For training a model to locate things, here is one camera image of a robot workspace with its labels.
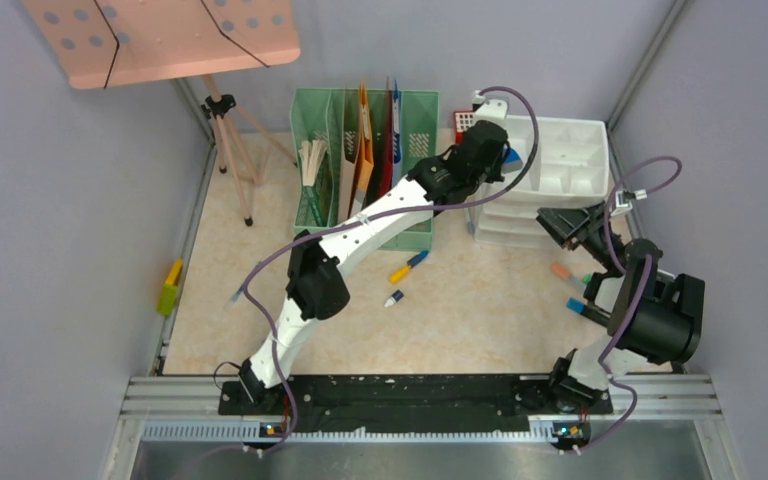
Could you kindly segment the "green children's book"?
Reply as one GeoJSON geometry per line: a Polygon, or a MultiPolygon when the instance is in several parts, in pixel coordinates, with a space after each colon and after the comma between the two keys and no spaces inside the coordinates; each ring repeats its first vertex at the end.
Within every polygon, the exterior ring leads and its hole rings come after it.
{"type": "Polygon", "coordinates": [[[303,140],[298,153],[302,199],[312,217],[311,223],[325,227],[328,222],[326,142],[320,139],[303,140]]]}

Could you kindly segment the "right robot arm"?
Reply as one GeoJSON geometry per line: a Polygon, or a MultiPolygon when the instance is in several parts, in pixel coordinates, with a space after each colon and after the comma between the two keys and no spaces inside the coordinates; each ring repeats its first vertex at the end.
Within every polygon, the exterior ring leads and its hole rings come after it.
{"type": "Polygon", "coordinates": [[[546,385],[560,412],[605,399],[616,377],[647,364],[683,364],[701,340],[706,283],[660,270],[662,250],[644,238],[616,234],[605,203],[537,211],[537,221],[560,247],[584,248],[602,267],[586,284],[583,310],[606,333],[559,358],[546,385]]]}

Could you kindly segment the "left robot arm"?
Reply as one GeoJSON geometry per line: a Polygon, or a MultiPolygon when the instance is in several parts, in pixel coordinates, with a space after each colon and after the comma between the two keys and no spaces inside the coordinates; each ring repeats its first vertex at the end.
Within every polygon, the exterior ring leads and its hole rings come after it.
{"type": "Polygon", "coordinates": [[[460,143],[419,161],[395,187],[347,221],[316,233],[304,231],[261,261],[254,274],[287,254],[288,284],[280,314],[267,319],[269,337],[240,367],[243,401],[257,413],[274,410],[279,384],[314,328],[348,305],[347,276],[404,230],[438,213],[472,207],[469,198],[479,186],[502,180],[508,148],[506,130],[480,120],[460,143]]]}

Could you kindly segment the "red translucent file folder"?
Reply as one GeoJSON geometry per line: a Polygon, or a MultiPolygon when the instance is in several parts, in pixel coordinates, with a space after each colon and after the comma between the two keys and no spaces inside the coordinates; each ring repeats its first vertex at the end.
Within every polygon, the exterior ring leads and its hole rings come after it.
{"type": "Polygon", "coordinates": [[[386,101],[384,106],[386,107],[386,122],[382,132],[382,145],[381,158],[378,165],[380,166],[379,179],[377,182],[376,198],[384,196],[391,188],[392,173],[393,173],[393,113],[392,113],[392,101],[393,91],[388,88],[386,93],[386,101]]]}

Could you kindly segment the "green file rack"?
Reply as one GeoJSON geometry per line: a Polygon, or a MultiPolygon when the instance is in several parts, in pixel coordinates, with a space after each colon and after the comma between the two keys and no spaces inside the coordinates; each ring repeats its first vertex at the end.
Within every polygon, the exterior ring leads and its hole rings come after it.
{"type": "MultiPolygon", "coordinates": [[[[401,90],[400,144],[402,170],[408,172],[420,160],[436,154],[439,93],[428,90],[401,90]]],[[[290,124],[294,146],[304,141],[327,143],[325,171],[318,175],[315,186],[320,207],[310,211],[310,199],[300,194],[293,230],[299,233],[322,231],[338,224],[339,150],[355,155],[358,129],[358,90],[345,88],[298,88],[291,109],[290,124]]]]}

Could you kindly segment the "clear plastic drawer unit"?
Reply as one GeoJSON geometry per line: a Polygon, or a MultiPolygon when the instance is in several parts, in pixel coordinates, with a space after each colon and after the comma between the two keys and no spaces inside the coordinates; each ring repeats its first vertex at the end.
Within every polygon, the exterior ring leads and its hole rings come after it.
{"type": "Polygon", "coordinates": [[[610,161],[605,124],[593,120],[539,117],[535,160],[510,192],[474,208],[473,238],[506,247],[556,246],[537,222],[538,209],[582,208],[608,193],[610,161]]]}

